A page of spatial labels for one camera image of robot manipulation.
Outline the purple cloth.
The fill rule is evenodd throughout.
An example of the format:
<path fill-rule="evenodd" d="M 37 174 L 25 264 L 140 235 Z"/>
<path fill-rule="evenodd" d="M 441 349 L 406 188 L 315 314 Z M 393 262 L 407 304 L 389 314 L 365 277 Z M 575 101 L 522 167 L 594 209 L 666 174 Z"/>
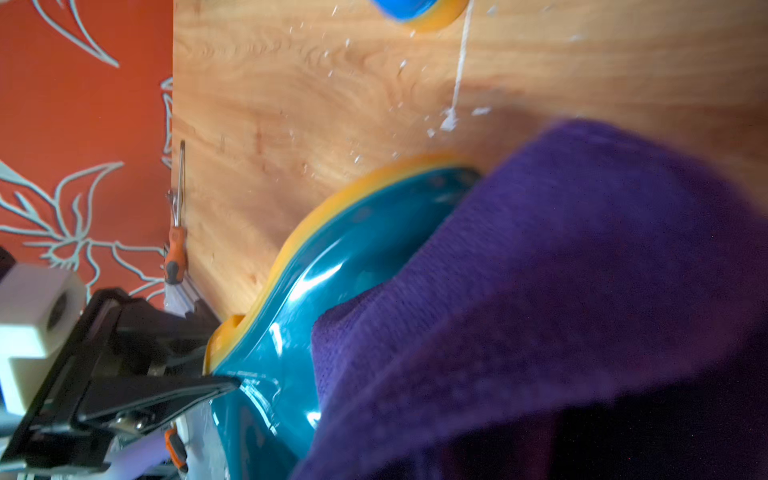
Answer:
<path fill-rule="evenodd" d="M 571 120 L 312 333 L 297 479 L 763 479 L 767 217 Z"/>

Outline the dark teal rubber boot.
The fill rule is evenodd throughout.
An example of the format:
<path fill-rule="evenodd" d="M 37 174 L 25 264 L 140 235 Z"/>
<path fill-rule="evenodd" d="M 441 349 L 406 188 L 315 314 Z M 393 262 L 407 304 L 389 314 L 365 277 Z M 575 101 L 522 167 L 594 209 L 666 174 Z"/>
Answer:
<path fill-rule="evenodd" d="M 479 178 L 447 157 L 396 163 L 332 195 L 296 227 L 253 306 L 209 340 L 204 372 L 239 381 L 210 404 L 226 461 L 211 478 L 291 475 L 321 417 L 316 320 L 395 276 Z"/>

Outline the blue rubber boot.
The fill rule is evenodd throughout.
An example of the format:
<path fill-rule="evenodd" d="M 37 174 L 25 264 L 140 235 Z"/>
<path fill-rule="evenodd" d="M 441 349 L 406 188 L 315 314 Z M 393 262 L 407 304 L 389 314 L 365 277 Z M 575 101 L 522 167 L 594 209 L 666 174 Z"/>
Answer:
<path fill-rule="evenodd" d="M 386 17 L 416 32 L 441 30 L 468 7 L 469 0 L 372 0 Z"/>

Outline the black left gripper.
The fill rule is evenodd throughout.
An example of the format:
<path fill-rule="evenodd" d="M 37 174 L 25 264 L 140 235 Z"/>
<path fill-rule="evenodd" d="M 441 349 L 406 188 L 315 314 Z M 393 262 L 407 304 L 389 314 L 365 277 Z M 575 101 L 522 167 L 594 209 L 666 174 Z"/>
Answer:
<path fill-rule="evenodd" d="M 178 316 L 121 289 L 98 291 L 11 437 L 2 471 L 104 473 L 115 439 L 141 440 L 237 390 L 238 379 L 202 372 L 217 325 L 203 301 Z"/>

